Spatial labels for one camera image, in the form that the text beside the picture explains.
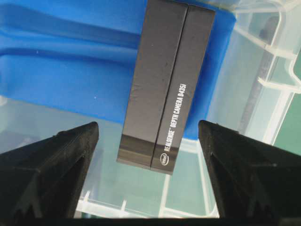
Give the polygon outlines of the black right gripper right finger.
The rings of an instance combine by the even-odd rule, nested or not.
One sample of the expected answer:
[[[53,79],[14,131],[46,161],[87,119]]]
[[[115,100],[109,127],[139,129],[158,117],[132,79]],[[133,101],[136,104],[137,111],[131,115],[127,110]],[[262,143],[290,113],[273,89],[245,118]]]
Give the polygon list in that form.
[[[220,217],[300,218],[299,155],[205,120],[198,138]]]

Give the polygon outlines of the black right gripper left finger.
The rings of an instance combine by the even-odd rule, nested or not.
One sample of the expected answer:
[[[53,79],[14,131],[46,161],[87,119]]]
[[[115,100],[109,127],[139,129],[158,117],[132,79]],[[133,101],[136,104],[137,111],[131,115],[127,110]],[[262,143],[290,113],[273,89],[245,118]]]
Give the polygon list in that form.
[[[98,139],[93,121],[2,153],[0,217],[72,218]]]

